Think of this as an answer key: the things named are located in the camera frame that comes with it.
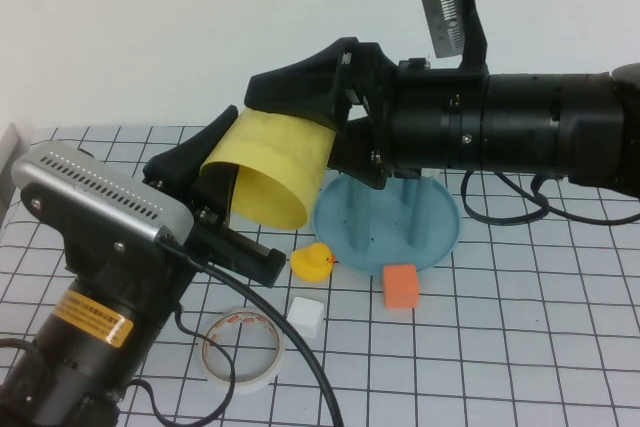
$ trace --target orange sponge cube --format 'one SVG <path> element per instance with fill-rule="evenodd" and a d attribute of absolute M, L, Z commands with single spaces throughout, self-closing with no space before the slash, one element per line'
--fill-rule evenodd
<path fill-rule="evenodd" d="M 382 273 L 384 306 L 387 309 L 414 309 L 420 301 L 420 282 L 413 264 L 385 265 Z"/>

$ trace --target yellow rubber duck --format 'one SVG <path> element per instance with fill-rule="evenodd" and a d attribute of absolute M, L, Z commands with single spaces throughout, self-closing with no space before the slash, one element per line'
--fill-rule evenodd
<path fill-rule="evenodd" d="M 322 242 L 316 242 L 308 247 L 294 250 L 291 254 L 291 270 L 302 280 L 320 282 L 333 270 L 335 256 L 329 246 Z"/>

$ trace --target yellow plastic cup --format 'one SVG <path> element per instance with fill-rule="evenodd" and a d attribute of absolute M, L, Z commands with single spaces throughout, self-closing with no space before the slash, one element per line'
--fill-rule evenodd
<path fill-rule="evenodd" d="M 297 229 L 311 218 L 334 138 L 310 120 L 245 109 L 202 167 L 238 165 L 231 209 L 260 224 Z"/>

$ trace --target black cable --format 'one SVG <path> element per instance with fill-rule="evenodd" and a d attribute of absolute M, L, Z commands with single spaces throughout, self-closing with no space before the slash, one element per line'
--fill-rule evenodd
<path fill-rule="evenodd" d="M 544 201 L 541 201 L 540 204 L 536 203 L 536 205 L 539 205 L 540 209 L 536 210 L 535 212 L 531 212 L 530 214 L 518 215 L 515 217 L 490 217 L 488 215 L 482 215 L 476 212 L 467 203 L 467 189 L 469 186 L 469 179 L 474 173 L 475 172 L 473 171 L 467 171 L 464 174 L 464 177 L 462 178 L 462 185 L 460 185 L 460 195 L 462 196 L 462 205 L 464 205 L 464 210 L 467 212 L 467 214 L 469 214 L 469 217 L 471 217 L 472 219 L 477 220 L 478 222 L 482 222 L 483 224 L 509 226 L 509 225 L 522 225 L 522 224 L 535 222 L 536 220 L 543 219 L 549 214 L 550 206 L 549 206 L 549 202 L 546 201 L 546 198 L 544 198 Z"/>
<path fill-rule="evenodd" d="M 531 195 L 529 192 L 527 192 L 526 190 L 522 189 L 519 185 L 515 184 L 510 179 L 508 179 L 504 174 L 496 173 L 496 175 L 498 176 L 498 178 L 500 180 L 502 180 L 505 184 L 507 184 L 509 187 L 511 187 L 513 190 L 515 190 L 520 195 L 522 195 L 528 201 L 533 202 L 534 204 L 536 204 L 538 206 L 540 206 L 541 202 L 546 202 L 546 204 L 549 206 L 549 212 L 550 213 L 556 214 L 556 215 L 558 215 L 558 216 L 560 216 L 562 218 L 568 219 L 568 220 L 573 220 L 575 222 L 581 222 L 583 224 L 589 224 L 589 225 L 599 225 L 599 226 L 603 226 L 603 227 L 615 227 L 615 226 L 618 226 L 618 225 L 626 225 L 626 224 L 631 224 L 633 222 L 636 222 L 636 221 L 640 220 L 640 213 L 634 214 L 634 215 L 630 215 L 629 217 L 623 217 L 623 218 L 620 218 L 620 219 L 611 219 L 611 220 L 607 220 L 607 219 L 591 219 L 589 217 L 582 217 L 580 215 L 572 214 L 571 212 L 567 212 L 566 210 L 560 210 L 560 209 L 556 209 L 555 207 L 550 206 L 548 199 L 544 195 L 542 195 L 540 192 L 538 192 L 538 190 L 540 190 L 540 188 L 542 188 L 542 184 L 544 182 L 546 182 L 547 180 L 549 180 L 548 178 L 536 175 L 533 178 L 533 180 L 531 181 L 531 184 L 532 184 L 531 191 L 534 194 L 534 195 Z"/>
<path fill-rule="evenodd" d="M 147 394 L 149 394 L 149 399 L 151 400 L 151 409 L 153 410 L 153 415 L 156 417 L 156 419 L 158 419 L 158 422 L 160 422 L 165 427 L 203 427 L 205 425 L 210 424 L 211 422 L 216 420 L 218 417 L 220 417 L 220 415 L 222 415 L 222 413 L 229 406 L 229 403 L 231 402 L 231 399 L 233 398 L 233 391 L 234 391 L 235 386 L 236 386 L 236 369 L 235 369 L 235 365 L 233 363 L 233 360 L 231 359 L 231 356 L 227 353 L 227 351 L 224 350 L 215 341 L 211 340 L 210 338 L 208 338 L 208 337 L 206 337 L 206 336 L 204 336 L 202 334 L 199 334 L 198 332 L 194 332 L 193 330 L 187 329 L 184 326 L 184 324 L 182 323 L 182 306 L 179 305 L 179 304 L 178 304 L 178 308 L 175 311 L 175 321 L 176 321 L 176 325 L 178 326 L 178 330 L 184 332 L 185 334 L 191 335 L 191 336 L 196 337 L 198 339 L 202 339 L 205 342 L 208 342 L 209 345 L 212 345 L 213 347 L 218 349 L 222 353 L 222 355 L 224 355 L 225 359 L 227 359 L 227 362 L 229 362 L 229 370 L 230 370 L 230 372 L 229 372 L 229 389 L 227 390 L 227 395 L 225 395 L 224 399 L 222 400 L 222 402 L 220 403 L 218 408 L 216 410 L 214 410 L 213 412 L 211 412 L 209 415 L 207 415 L 206 417 L 203 417 L 200 420 L 196 420 L 195 422 L 192 422 L 190 424 L 180 424 L 178 422 L 173 422 L 172 420 L 167 419 L 158 410 L 158 407 L 156 406 L 156 400 L 155 400 L 155 397 L 153 395 L 153 388 L 151 387 L 151 384 L 149 384 L 149 382 L 147 382 L 146 380 L 142 380 L 142 379 L 133 379 L 126 385 L 126 387 L 128 388 L 128 387 L 130 387 L 132 385 L 137 385 L 138 387 L 141 387 L 142 389 L 144 389 L 147 392 Z"/>
<path fill-rule="evenodd" d="M 46 374 L 44 357 L 35 345 L 23 339 L 0 339 L 0 349 L 23 350 L 26 355 L 31 355 L 36 360 L 36 368 L 38 371 L 35 381 L 31 383 L 19 383 L 17 386 L 18 388 L 14 390 L 13 395 L 7 395 L 0 398 L 0 405 L 25 400 L 28 396 L 32 395 L 38 386 L 44 381 Z"/>
<path fill-rule="evenodd" d="M 264 314 L 269 317 L 273 322 L 280 327 L 282 332 L 291 339 L 293 345 L 300 351 L 300 354 L 306 360 L 307 364 L 309 364 L 309 368 L 311 372 L 315 376 L 318 381 L 318 385 L 320 386 L 320 391 L 325 398 L 327 403 L 327 408 L 329 410 L 329 414 L 331 415 L 331 420 L 333 421 L 334 427 L 344 427 L 344 421 L 342 420 L 342 414 L 340 413 L 340 406 L 338 405 L 338 400 L 333 392 L 333 388 L 329 383 L 329 379 L 322 370 L 322 366 L 318 362 L 318 359 L 313 354 L 312 350 L 309 348 L 304 339 L 300 336 L 297 330 L 287 321 L 287 319 L 278 312 L 269 302 L 267 302 L 264 298 L 262 298 L 259 294 L 251 290 L 246 285 L 237 281 L 229 274 L 207 264 L 199 263 L 193 260 L 189 254 L 187 254 L 181 246 L 165 239 L 161 238 L 159 241 L 161 247 L 163 247 L 168 253 L 172 254 L 174 257 L 179 258 L 182 261 L 187 262 L 191 267 L 196 269 L 198 272 L 203 272 L 207 275 L 210 275 L 214 279 L 222 282 L 223 284 L 231 287 L 233 290 L 238 292 L 240 295 L 244 296 L 248 301 L 252 302 L 258 309 L 262 310 Z"/>
<path fill-rule="evenodd" d="M 460 186 L 460 194 L 462 196 L 462 204 L 464 205 L 464 210 L 469 214 L 469 216 L 477 220 L 479 222 L 483 222 L 489 225 L 521 225 L 528 224 L 531 222 L 535 222 L 546 217 L 549 214 L 555 214 L 564 219 L 572 220 L 574 222 L 581 222 L 583 224 L 589 225 L 599 225 L 603 227 L 615 227 L 617 225 L 625 225 L 636 222 L 640 220 L 640 213 L 631 215 L 629 217 L 623 217 L 621 219 L 591 219 L 589 217 L 582 217 L 580 215 L 572 214 L 571 212 L 567 212 L 566 210 L 557 209 L 552 207 L 549 204 L 549 199 L 546 196 L 540 193 L 540 189 L 542 185 L 547 181 L 551 180 L 548 177 L 544 177 L 541 175 L 536 175 L 531 180 L 531 192 L 533 195 L 524 190 L 522 187 L 517 185 L 511 179 L 509 179 L 506 175 L 501 174 L 499 172 L 495 172 L 495 175 L 505 184 L 507 184 L 512 190 L 520 194 L 522 197 L 527 199 L 529 202 L 537 205 L 539 207 L 538 210 L 526 215 L 520 215 L 515 217 L 490 217 L 486 215 L 479 214 L 475 210 L 473 210 L 469 204 L 467 203 L 467 189 L 469 184 L 469 179 L 475 172 L 468 171 L 464 174 L 462 178 L 462 184 Z"/>

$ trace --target blue plate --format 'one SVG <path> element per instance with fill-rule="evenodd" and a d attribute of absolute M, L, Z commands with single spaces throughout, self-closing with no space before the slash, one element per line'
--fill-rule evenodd
<path fill-rule="evenodd" d="M 357 198 L 365 199 L 359 209 L 368 209 L 364 224 L 355 219 L 354 203 L 358 201 L 353 200 L 354 193 L 350 190 L 354 182 L 357 181 L 340 175 L 320 193 L 313 211 L 316 237 L 331 248 L 341 264 L 380 277 L 385 265 L 415 264 L 417 270 L 426 269 L 455 247 L 460 235 L 460 212 L 451 194 L 439 182 L 431 178 L 410 181 L 392 178 L 384 190 L 358 184 Z M 408 186 L 413 192 L 410 201 L 403 201 L 403 196 L 409 198 L 406 182 L 416 183 Z M 425 185 L 418 182 L 428 182 L 430 187 L 422 188 Z M 417 210 L 421 211 L 418 212 L 420 218 L 412 219 Z M 368 233 L 357 227 L 361 231 L 357 233 L 358 242 L 354 243 L 352 227 L 365 225 L 366 229 L 367 224 Z M 420 231 L 411 232 L 412 225 L 419 225 Z M 410 242 L 410 237 L 422 240 Z"/>

